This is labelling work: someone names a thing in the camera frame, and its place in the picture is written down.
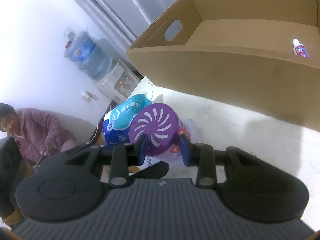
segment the black chair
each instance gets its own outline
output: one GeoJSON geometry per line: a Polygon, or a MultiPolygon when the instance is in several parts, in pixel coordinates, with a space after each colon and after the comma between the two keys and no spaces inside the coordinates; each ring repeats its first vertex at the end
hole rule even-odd
{"type": "Polygon", "coordinates": [[[0,139],[0,217],[4,222],[15,212],[15,191],[27,169],[13,137],[0,139]]]}

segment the cardboard box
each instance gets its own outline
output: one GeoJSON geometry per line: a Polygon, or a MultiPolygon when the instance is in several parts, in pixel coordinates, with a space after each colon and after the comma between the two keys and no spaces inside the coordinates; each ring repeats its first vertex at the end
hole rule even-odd
{"type": "Polygon", "coordinates": [[[177,0],[127,54],[155,85],[320,131],[320,0],[177,0]],[[164,34],[175,21],[172,41],[164,34]],[[310,58],[293,54],[292,40],[310,58]]]}

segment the woman's hair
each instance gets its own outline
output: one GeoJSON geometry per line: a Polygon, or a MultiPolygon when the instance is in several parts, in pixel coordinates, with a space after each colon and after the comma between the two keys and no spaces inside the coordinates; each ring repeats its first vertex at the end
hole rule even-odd
{"type": "Polygon", "coordinates": [[[0,118],[7,117],[9,114],[16,114],[16,111],[12,106],[0,103],[0,118]]]}

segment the wet wipes pack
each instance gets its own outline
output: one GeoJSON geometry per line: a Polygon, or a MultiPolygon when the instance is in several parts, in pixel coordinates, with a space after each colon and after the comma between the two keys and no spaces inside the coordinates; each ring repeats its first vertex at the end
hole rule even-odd
{"type": "Polygon", "coordinates": [[[133,118],[151,101],[145,95],[130,97],[127,101],[108,112],[103,121],[103,133],[106,146],[130,142],[129,131],[133,118]]]}

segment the small bottle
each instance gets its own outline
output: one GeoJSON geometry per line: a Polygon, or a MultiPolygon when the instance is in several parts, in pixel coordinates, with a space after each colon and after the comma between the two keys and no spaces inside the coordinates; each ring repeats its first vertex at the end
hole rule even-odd
{"type": "Polygon", "coordinates": [[[116,60],[109,57],[87,32],[81,31],[76,35],[68,28],[64,35],[68,39],[64,57],[76,63],[91,79],[101,80],[116,65],[116,60]]]}
{"type": "Polygon", "coordinates": [[[301,57],[309,57],[306,48],[297,39],[293,39],[293,53],[301,57]]]}

